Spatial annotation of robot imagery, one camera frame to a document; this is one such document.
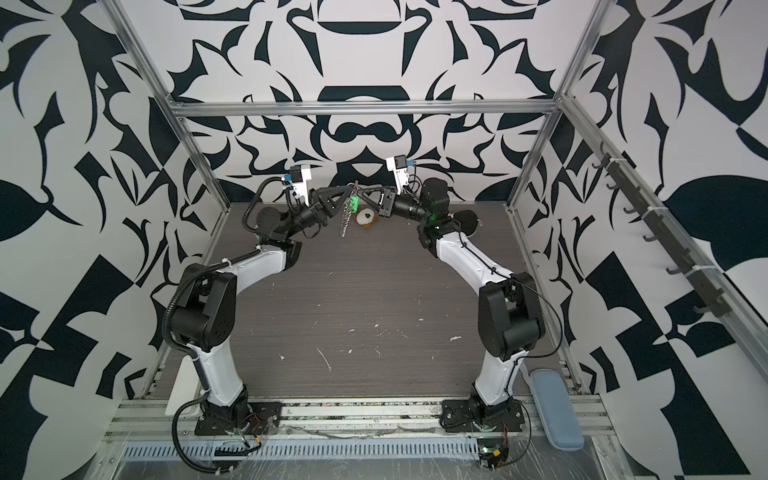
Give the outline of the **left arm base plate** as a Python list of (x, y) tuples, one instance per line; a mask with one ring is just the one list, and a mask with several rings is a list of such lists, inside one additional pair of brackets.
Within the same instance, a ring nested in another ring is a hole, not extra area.
[(284, 404), (281, 402), (236, 403), (222, 407), (204, 403), (203, 415), (197, 421), (197, 436), (219, 436), (233, 434), (235, 430), (246, 435), (265, 434), (281, 421)]

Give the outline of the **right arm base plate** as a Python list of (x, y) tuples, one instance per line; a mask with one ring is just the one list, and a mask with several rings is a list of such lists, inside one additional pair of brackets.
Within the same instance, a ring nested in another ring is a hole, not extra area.
[(448, 433), (520, 432), (525, 414), (519, 401), (507, 399), (488, 406), (479, 397), (441, 402), (440, 427)]

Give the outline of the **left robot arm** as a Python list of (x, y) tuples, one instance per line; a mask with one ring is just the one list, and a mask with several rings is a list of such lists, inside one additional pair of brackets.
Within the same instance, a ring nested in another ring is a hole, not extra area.
[(311, 189), (304, 204), (294, 194), (296, 185), (284, 181), (282, 186), (287, 210), (258, 208), (263, 203), (258, 190), (241, 217), (243, 229), (258, 239), (255, 249), (233, 260), (188, 267), (162, 318), (163, 340), (192, 360), (202, 387), (200, 402), (206, 411), (218, 415), (247, 415), (247, 388), (230, 349), (238, 295), (292, 268), (302, 249), (302, 243), (293, 237), (310, 227), (325, 227), (355, 188)]

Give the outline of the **small green key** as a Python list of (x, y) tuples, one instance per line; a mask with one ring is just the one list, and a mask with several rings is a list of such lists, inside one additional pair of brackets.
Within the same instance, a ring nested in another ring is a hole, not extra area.
[(351, 213), (355, 214), (355, 213), (358, 212), (359, 202), (360, 202), (360, 199), (356, 195), (352, 195), (349, 198), (349, 210), (350, 210)]

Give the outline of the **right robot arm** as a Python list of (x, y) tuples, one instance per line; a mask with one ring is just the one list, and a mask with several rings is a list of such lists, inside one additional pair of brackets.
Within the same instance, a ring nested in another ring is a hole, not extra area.
[(546, 333), (535, 282), (493, 261), (471, 241), (480, 220), (472, 210), (453, 212), (447, 183), (429, 178), (414, 194), (406, 188), (357, 187), (354, 195), (381, 217), (417, 223), (423, 248), (451, 267), (477, 294), (478, 335), (485, 349), (469, 399), (477, 417), (494, 415), (513, 399), (514, 378)]

